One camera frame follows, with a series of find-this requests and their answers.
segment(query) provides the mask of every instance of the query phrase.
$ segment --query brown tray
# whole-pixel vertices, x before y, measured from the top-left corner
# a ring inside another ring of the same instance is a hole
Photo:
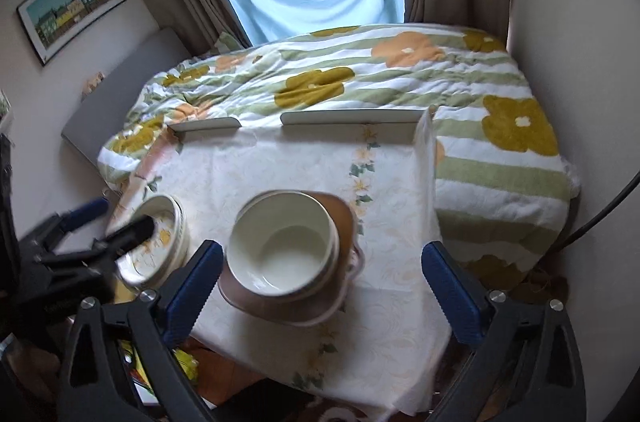
[[[340,252],[334,275],[315,293],[283,302],[254,294],[236,280],[226,264],[218,279],[220,294],[231,306],[261,319],[293,326],[312,326],[331,317],[344,303],[351,281],[364,268],[358,246],[356,216],[344,200],[329,193],[303,191],[327,210],[340,238]]]

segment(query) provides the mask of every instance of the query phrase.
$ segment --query white bowl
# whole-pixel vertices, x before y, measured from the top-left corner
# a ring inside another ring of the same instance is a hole
[[[338,246],[334,221],[315,198],[297,191],[265,193],[236,220],[226,262],[246,289],[282,297],[324,281]]]
[[[136,289],[159,287],[173,270],[181,266],[190,239],[184,213],[174,197],[162,194],[149,197],[140,204],[131,219],[135,220],[142,215],[148,215],[156,222],[153,237],[117,261],[122,281]],[[159,239],[160,218],[164,224],[173,224],[168,229],[170,239],[167,244]]]

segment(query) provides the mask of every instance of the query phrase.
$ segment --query blue gripper pad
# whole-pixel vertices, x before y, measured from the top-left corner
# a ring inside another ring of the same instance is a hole
[[[60,222],[60,228],[65,233],[71,233],[79,227],[82,227],[89,222],[94,221],[96,218],[106,214],[109,210],[109,201],[106,198],[98,198],[89,202],[78,209],[69,211],[62,216]]]
[[[457,266],[457,264],[447,254],[450,259],[450,263],[448,263],[442,254],[443,250],[444,247],[439,242],[428,243],[424,246],[422,273],[447,317],[453,335],[461,344],[468,344],[475,348],[480,345],[484,337],[484,319],[486,317],[486,312],[483,312],[478,305],[478,295],[476,294],[475,298],[472,296],[479,290],[467,291],[465,289],[464,285],[467,284],[461,282],[450,266]],[[458,273],[466,272],[459,267],[456,270]]]
[[[162,341],[168,348],[175,348],[189,337],[202,307],[220,277],[223,261],[224,256],[219,243],[206,240],[187,265],[172,272],[165,285],[161,287],[162,295],[166,288],[172,288],[183,278],[182,285],[175,291],[166,307]]]

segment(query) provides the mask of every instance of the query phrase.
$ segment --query black cable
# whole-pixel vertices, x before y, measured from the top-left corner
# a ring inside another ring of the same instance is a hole
[[[591,220],[589,220],[582,227],[579,227],[574,232],[572,232],[568,237],[566,237],[561,242],[554,243],[549,249],[550,252],[560,251],[564,249],[567,245],[574,243],[575,240],[578,240],[582,236],[584,236],[592,227],[597,225],[602,219],[604,219],[610,212],[612,212],[616,207],[620,205],[620,202],[628,197],[629,193],[631,193],[636,187],[640,184],[640,171],[636,173],[636,176],[631,179],[629,184],[625,186],[625,188],[618,193],[609,204],[605,206],[605,208],[600,211],[597,215],[595,215]]]

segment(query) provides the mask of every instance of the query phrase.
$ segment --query wooden floor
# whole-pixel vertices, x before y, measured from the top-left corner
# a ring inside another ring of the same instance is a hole
[[[220,405],[229,397],[251,386],[264,376],[209,350],[195,339],[182,346],[198,362],[196,391],[209,402]]]

